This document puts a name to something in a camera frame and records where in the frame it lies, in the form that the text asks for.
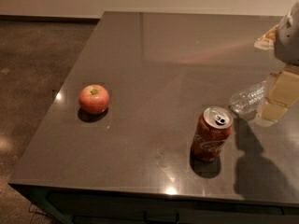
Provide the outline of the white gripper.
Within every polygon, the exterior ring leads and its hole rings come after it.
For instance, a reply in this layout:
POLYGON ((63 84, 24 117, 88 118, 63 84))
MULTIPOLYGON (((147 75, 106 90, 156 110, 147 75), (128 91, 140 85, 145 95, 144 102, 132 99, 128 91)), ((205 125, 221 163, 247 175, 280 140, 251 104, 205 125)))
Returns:
POLYGON ((263 98, 254 118, 262 127, 277 123, 299 100, 299 2, 279 22, 274 52, 278 60, 287 64, 265 81, 263 98))

